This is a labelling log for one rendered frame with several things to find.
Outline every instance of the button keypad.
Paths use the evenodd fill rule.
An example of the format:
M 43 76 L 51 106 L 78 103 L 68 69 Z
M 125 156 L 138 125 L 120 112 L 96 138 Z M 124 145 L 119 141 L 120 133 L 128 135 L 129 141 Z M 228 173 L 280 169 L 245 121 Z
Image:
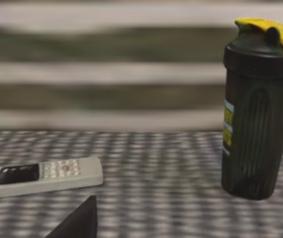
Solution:
M 80 175 L 79 159 L 42 163 L 42 178 L 55 179 Z

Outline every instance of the protein shaker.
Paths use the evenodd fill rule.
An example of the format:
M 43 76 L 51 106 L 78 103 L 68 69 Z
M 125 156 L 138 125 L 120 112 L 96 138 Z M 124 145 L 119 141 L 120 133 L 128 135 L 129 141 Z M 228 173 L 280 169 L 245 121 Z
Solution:
M 283 155 L 283 25 L 239 18 L 225 47 L 222 187 L 261 200 L 274 191 Z

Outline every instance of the table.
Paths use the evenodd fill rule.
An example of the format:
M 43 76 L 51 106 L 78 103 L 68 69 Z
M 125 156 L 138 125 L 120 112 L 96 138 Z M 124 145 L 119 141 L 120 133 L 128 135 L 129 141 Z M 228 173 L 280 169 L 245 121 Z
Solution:
M 94 188 L 0 199 L 0 238 L 43 238 L 97 195 L 99 238 L 283 238 L 283 162 L 274 195 L 220 187 L 219 132 L 0 131 L 0 166 L 98 155 Z

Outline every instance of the yellow handle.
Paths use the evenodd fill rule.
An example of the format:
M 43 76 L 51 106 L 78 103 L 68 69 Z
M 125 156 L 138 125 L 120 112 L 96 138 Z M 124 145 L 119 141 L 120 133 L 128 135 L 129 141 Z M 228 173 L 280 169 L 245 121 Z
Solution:
M 264 31 L 267 31 L 271 27 L 275 27 L 280 33 L 280 43 L 283 45 L 283 24 L 269 21 L 261 18 L 238 18 L 235 23 L 239 26 L 242 25 L 253 25 Z

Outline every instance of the blurred background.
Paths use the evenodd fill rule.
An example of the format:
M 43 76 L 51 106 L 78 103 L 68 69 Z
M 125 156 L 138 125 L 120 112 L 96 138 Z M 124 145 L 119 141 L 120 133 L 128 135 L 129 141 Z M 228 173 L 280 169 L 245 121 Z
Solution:
M 0 0 L 0 128 L 219 130 L 237 17 L 279 0 Z

